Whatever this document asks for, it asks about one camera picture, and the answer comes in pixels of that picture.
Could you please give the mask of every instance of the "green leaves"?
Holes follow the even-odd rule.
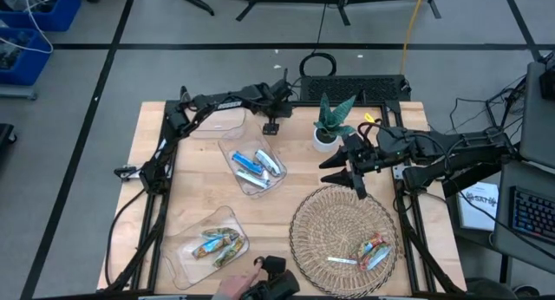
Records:
[[[335,115],[335,117],[340,121],[340,123],[343,123],[345,121],[345,118],[347,118],[347,116],[349,115],[350,109],[353,108],[353,105],[355,105],[354,95],[351,98],[349,98],[347,101],[344,101],[341,104],[339,104],[339,106],[337,106],[336,109],[334,109],[333,115]]]
[[[320,100],[320,115],[318,116],[318,121],[314,122],[314,125],[331,136],[342,136],[355,132],[355,129],[351,126],[341,126],[353,108],[355,98],[353,95],[347,101],[339,104],[332,112],[330,109],[330,99],[324,93],[322,100]]]

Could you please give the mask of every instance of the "wicker basket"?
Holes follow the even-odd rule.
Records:
[[[360,244],[375,233],[392,246],[371,271],[356,264],[329,261],[351,259]],[[399,251],[393,219],[371,195],[359,200],[349,188],[326,186],[298,207],[290,228],[291,252],[301,273],[321,291],[340,298],[364,297],[385,284]]]

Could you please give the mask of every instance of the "wooden table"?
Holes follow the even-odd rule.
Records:
[[[142,165],[154,152],[159,134],[164,102],[145,102],[140,110],[133,145],[129,156],[129,164]],[[402,102],[402,118],[404,126],[413,129],[428,130],[426,115],[419,102]],[[213,294],[222,278],[232,274],[242,274],[252,265],[258,256],[274,255],[287,259],[287,267],[297,277],[301,286],[299,295],[322,295],[310,282],[304,279],[291,257],[289,247],[289,227],[293,213],[301,201],[322,183],[324,175],[340,169],[318,169],[318,164],[333,153],[319,153],[312,147],[312,122],[317,118],[319,108],[295,108],[290,119],[279,121],[280,129],[277,136],[266,136],[266,139],[278,157],[287,167],[287,177],[282,185],[260,199],[247,198],[239,189],[237,181],[226,164],[219,150],[218,139],[199,139],[189,137],[179,145],[176,171],[173,177],[169,210],[166,219],[166,235],[172,236],[210,215],[222,205],[230,206],[238,221],[250,239],[250,250],[222,270],[202,280],[186,291],[178,290],[163,260],[160,260],[156,293],[160,294]],[[379,118],[377,108],[353,108],[346,124],[356,127],[363,122],[364,113]],[[246,119],[255,121],[262,126],[264,117],[246,113]],[[207,124],[230,124],[240,121],[237,113],[230,111],[217,112],[211,116]],[[370,139],[375,141],[373,130]],[[364,176],[366,189],[389,211],[395,221],[395,227],[401,238],[398,214],[392,208],[395,195],[392,175],[389,170],[381,173],[367,173]],[[132,180],[122,184],[117,211],[125,205],[140,189],[141,183]],[[443,195],[441,184],[433,183],[428,189],[436,195]],[[112,253],[110,257],[110,276],[115,279],[135,253],[143,220],[146,196],[131,205],[120,217],[114,229]],[[441,268],[453,279],[460,288],[465,289],[465,281],[460,267],[459,254],[454,241],[453,229],[449,220],[446,205],[438,199],[420,196],[423,223],[428,240],[428,247]],[[407,296],[411,294],[404,247],[400,241],[401,255],[395,270],[376,295]],[[424,271],[418,252],[415,252],[415,263],[421,290],[426,289]],[[147,271],[151,258],[148,255],[143,264],[140,287],[147,286]],[[105,287],[104,276],[101,275],[99,288]]]

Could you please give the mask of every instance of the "blue bin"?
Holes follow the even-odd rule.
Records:
[[[17,38],[20,32],[24,32],[29,36],[28,48],[44,51],[50,49],[49,45],[42,39],[42,36],[34,29],[0,28],[0,36],[6,40],[10,37]],[[35,84],[49,58],[50,54],[22,50],[11,69],[0,69],[0,83],[26,86]]]
[[[54,8],[48,13],[33,12],[36,24],[43,31],[66,31],[81,6],[81,0],[55,0]],[[32,28],[35,25],[28,12],[0,11],[0,19],[15,28]]]

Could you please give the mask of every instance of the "camera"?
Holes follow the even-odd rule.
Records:
[[[257,262],[262,262],[262,269],[268,272],[268,280],[252,286],[241,296],[241,300],[285,300],[300,291],[293,273],[285,269],[284,258],[258,257],[254,264]]]

